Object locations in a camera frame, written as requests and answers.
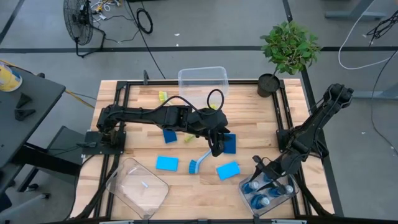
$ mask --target white cable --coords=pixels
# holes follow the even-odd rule
[[[352,31],[354,30],[354,28],[355,28],[355,26],[356,26],[356,24],[361,20],[361,18],[362,18],[363,15],[365,14],[365,12],[372,6],[373,3],[374,3],[374,1],[368,6],[368,8],[365,9],[365,11],[362,12],[361,16],[360,16],[360,17],[358,18],[358,20],[354,23],[353,28],[351,28],[351,30],[349,31],[346,40],[343,42],[343,45],[342,45],[342,46],[340,47],[340,49],[338,50],[338,63],[339,63],[343,68],[345,68],[345,69],[348,69],[348,70],[356,70],[356,69],[361,69],[361,68],[366,68],[366,67],[370,67],[370,66],[373,66],[373,65],[377,65],[377,64],[379,64],[379,63],[383,63],[383,62],[385,62],[385,61],[388,61],[390,58],[395,57],[395,56],[397,55],[397,53],[398,53],[398,52],[397,52],[397,53],[395,53],[393,56],[391,56],[391,57],[389,57],[389,58],[386,58],[386,59],[384,59],[384,60],[382,60],[382,61],[380,61],[380,62],[372,63],[372,64],[369,64],[369,65],[363,65],[363,66],[356,67],[356,68],[349,68],[349,67],[344,66],[344,65],[341,63],[341,60],[340,60],[341,49],[342,49],[343,46],[346,44],[348,38],[350,37]]]

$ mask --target concrete floor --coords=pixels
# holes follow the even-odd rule
[[[294,20],[318,35],[319,43],[325,47],[340,46],[354,21],[328,20],[323,17],[323,13],[350,10],[357,2],[290,0],[289,4]],[[0,30],[16,5],[17,1],[0,2]],[[9,32],[0,43],[0,49],[73,48],[74,42],[64,25],[62,6],[62,1],[25,0]],[[140,4],[134,3],[131,6],[135,12]],[[145,2],[145,7],[154,21],[154,32],[145,36],[151,47],[175,47],[177,44],[180,47],[262,45],[259,36],[268,33],[272,26],[285,20],[282,1],[278,0],[168,0]],[[376,1],[371,7],[371,10],[385,12],[388,16],[397,9],[394,0]],[[120,14],[127,16],[124,8],[113,7],[105,15]],[[363,34],[377,23],[360,22],[346,46],[368,45],[370,38],[363,37]],[[117,40],[131,38],[136,32],[132,23],[123,18],[101,22],[101,28],[107,32],[109,38]],[[397,34],[398,27],[393,27],[387,35],[376,40],[374,45],[398,45]],[[85,47],[98,46],[100,39],[101,36],[95,32],[92,41]],[[117,44],[107,41],[105,47],[144,47],[144,43],[138,35],[132,42]],[[274,65],[267,63],[259,51],[153,54],[167,78],[177,78],[180,69],[192,67],[223,66],[229,78],[257,78],[274,69]],[[392,52],[345,52],[341,58],[346,66],[355,67],[380,61],[391,54]],[[73,53],[0,54],[0,58],[34,73],[44,72],[46,78],[65,85],[71,91],[90,96],[96,96],[101,80],[142,79],[143,69],[149,72],[151,79],[161,78],[147,52],[98,53],[85,59]],[[345,70],[338,64],[336,52],[322,52],[318,58],[318,63],[308,69],[316,100],[322,97],[332,83],[343,83],[355,90],[372,90],[382,67],[376,65],[361,70]],[[398,76],[395,75],[397,69],[398,64],[392,61],[385,69],[376,90],[386,89],[398,82]],[[301,76],[280,74],[279,77]],[[369,103],[369,100],[353,100],[349,108],[339,112],[325,126],[331,164],[346,217],[398,220],[398,194],[394,193],[398,184],[398,157],[373,130]],[[398,139],[395,138],[398,121],[394,117],[397,112],[396,101],[374,101],[376,126],[398,147]],[[93,110],[64,95],[30,142],[47,147],[62,125],[84,133],[90,127],[92,114]],[[73,186],[42,172],[39,172],[34,182],[51,194],[64,195],[63,203],[49,200],[45,207],[51,212],[37,217],[35,221],[50,222],[64,218],[72,204]],[[13,195],[15,204],[38,194],[29,192],[21,195],[11,193],[13,190],[9,189],[7,192]]]

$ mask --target wooden tabletop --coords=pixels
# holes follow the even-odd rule
[[[102,81],[99,88],[91,130],[97,130],[96,123],[101,108],[113,103],[117,81]],[[302,124],[308,118],[303,88],[299,79],[285,80],[287,98],[294,125]],[[129,94],[129,107],[155,108],[159,106],[159,91],[166,91],[169,96],[178,95],[178,86],[148,85],[133,86]],[[272,98],[261,98],[256,92],[256,85],[230,85],[228,97],[225,99],[223,112],[227,116],[228,126],[236,134],[236,154],[222,154],[218,157],[208,156],[200,166],[196,175],[188,173],[192,159],[201,157],[207,150],[207,141],[203,138],[184,142],[184,133],[177,133],[178,141],[166,144],[162,130],[151,124],[127,123],[127,139],[123,162],[133,157],[160,179],[170,189],[162,206],[151,218],[161,219],[240,219],[252,218],[238,193],[238,183],[254,172],[253,155],[275,159],[280,155],[277,148],[275,131],[277,121]],[[175,99],[173,104],[182,105]],[[174,156],[179,158],[178,171],[157,170],[157,156]],[[103,156],[95,156],[81,170],[76,192],[76,202],[72,216],[78,215],[92,198],[98,188]],[[216,168],[231,161],[237,161],[241,174],[221,181]],[[330,193],[326,183],[322,163],[319,159],[309,157],[303,163],[303,171],[307,187],[317,200],[329,212],[333,212]],[[104,215],[108,192],[104,194],[101,214]],[[298,194],[300,211],[304,214],[302,196]],[[288,200],[261,218],[292,218],[294,217],[292,202]],[[112,219],[140,219],[139,216],[117,197],[114,198]]]

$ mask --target small green object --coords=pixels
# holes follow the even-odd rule
[[[306,64],[312,65],[317,61],[316,54],[321,47],[315,42],[318,37],[308,34],[308,31],[295,22],[283,22],[274,26],[269,35],[262,35],[260,39],[266,41],[261,47],[269,62],[276,64],[276,72],[287,72],[291,75],[302,71]]]

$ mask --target clear plastic container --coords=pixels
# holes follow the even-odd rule
[[[162,205],[169,186],[133,158],[113,172],[106,188],[142,219],[148,220]]]
[[[184,97],[196,108],[207,108],[207,96],[215,88],[228,96],[228,77],[223,67],[187,68],[179,71],[178,85],[180,96]],[[218,108],[221,104],[221,95],[214,92],[210,97],[210,105]]]
[[[277,180],[282,185],[284,185],[284,186],[289,185],[293,188],[292,192],[289,194],[274,197],[272,194],[270,194],[269,189],[260,190],[259,192],[257,192],[257,190],[254,190],[253,192],[245,194],[242,190],[242,187],[245,183],[247,183],[250,180],[250,178],[251,178],[251,176],[245,178],[244,180],[242,180],[239,183],[239,194],[241,195],[245,205],[250,209],[252,214],[255,216],[261,216],[261,215],[271,211],[273,208],[276,208],[278,205],[284,203],[286,200],[292,198],[294,195],[296,195],[299,192],[299,187],[296,184],[294,177],[292,175],[288,175],[287,177],[281,177]],[[269,181],[267,181],[267,182],[264,181],[264,173],[261,173],[260,175],[258,175],[258,177],[256,177],[254,180],[259,182],[259,187],[262,187],[269,183]],[[251,202],[252,202],[253,197],[255,197],[256,195],[265,195],[267,197],[267,199],[269,200],[268,201],[269,204],[260,209],[253,208],[251,206]]]

